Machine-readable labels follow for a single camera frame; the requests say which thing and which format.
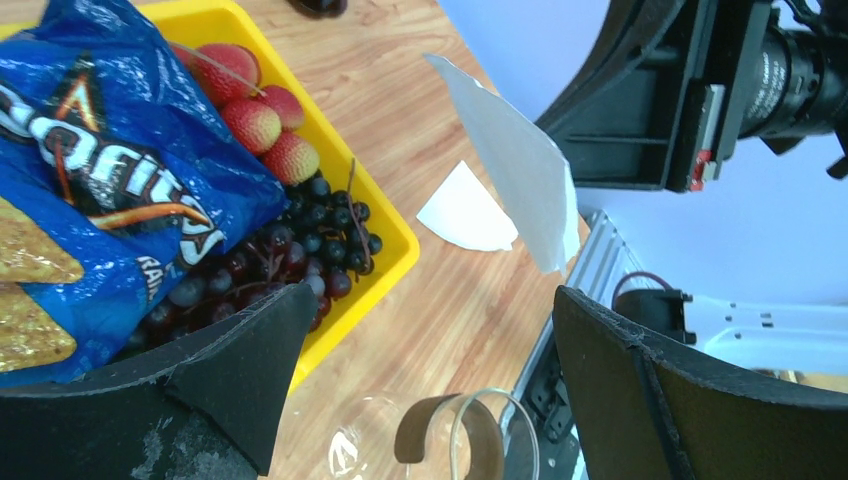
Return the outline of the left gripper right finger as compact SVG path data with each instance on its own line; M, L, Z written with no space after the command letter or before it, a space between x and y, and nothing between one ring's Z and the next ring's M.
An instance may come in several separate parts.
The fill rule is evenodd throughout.
M847 397L746 370L560 287L554 337L592 479L843 479Z

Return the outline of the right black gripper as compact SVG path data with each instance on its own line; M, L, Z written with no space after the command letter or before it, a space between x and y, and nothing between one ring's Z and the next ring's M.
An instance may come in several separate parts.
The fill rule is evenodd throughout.
M580 71L538 119L584 188L699 191L741 139L777 155L847 140L847 5L614 1Z

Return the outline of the brown coffee dripper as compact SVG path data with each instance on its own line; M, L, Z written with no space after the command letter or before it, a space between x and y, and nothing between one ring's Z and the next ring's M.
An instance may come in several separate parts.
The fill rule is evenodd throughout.
M339 17L348 7L347 0L289 0L289 3L302 15L315 19Z

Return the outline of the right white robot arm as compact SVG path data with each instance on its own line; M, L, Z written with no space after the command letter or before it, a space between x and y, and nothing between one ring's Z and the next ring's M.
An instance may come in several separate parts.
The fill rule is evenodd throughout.
M538 119L577 186L691 193L741 139L782 155L814 135L847 140L847 6L613 1L580 71ZM843 307L745 304L616 291L622 314L743 368L843 375Z

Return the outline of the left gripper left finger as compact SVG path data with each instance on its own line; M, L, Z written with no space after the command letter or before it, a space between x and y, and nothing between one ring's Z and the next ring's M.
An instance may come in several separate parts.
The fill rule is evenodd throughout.
M67 384L1 392L5 479L254 479L317 301L289 285L225 321Z

